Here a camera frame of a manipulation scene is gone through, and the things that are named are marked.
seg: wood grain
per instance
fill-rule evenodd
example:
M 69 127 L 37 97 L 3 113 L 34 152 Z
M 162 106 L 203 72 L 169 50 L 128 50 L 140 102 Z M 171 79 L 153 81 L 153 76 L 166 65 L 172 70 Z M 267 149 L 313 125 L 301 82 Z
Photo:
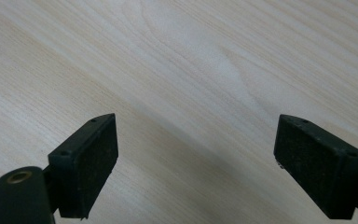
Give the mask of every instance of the wood grain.
M 112 112 L 84 223 L 358 223 L 272 153 L 281 113 L 358 147 L 358 1 L 0 0 L 0 176 Z

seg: screw hole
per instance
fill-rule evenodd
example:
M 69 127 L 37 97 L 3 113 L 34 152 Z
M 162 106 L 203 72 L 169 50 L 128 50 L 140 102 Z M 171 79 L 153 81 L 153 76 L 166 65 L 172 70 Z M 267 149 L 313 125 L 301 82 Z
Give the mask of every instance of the screw hole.
M 26 179 L 28 179 L 32 175 L 32 172 L 29 171 L 20 171 L 14 175 L 11 175 L 7 179 L 7 183 L 9 184 L 18 184 Z
M 60 152 L 60 155 L 62 155 L 62 156 L 68 156 L 68 155 L 69 155 L 69 152 L 68 152 L 68 151 L 62 151 L 62 152 Z
M 357 154 L 354 153 L 354 152 L 348 152 L 348 155 L 349 155 L 349 156 L 352 156 L 352 157 L 357 157 Z

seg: wooden table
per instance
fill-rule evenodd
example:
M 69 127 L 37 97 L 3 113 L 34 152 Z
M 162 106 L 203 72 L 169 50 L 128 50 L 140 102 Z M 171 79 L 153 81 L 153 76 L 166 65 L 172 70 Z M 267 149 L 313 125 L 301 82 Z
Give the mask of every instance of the wooden table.
M 358 223 L 273 156 L 282 113 L 358 147 L 358 0 L 0 0 L 0 176 L 107 113 L 119 159 L 81 223 Z

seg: light wood surface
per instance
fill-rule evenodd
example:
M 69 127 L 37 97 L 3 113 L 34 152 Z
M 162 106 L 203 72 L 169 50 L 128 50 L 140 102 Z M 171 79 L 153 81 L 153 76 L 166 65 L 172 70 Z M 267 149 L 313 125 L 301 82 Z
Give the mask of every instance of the light wood surface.
M 114 172 L 57 223 L 358 223 L 273 156 L 281 113 L 358 147 L 358 0 L 0 0 L 0 176 L 112 112 Z

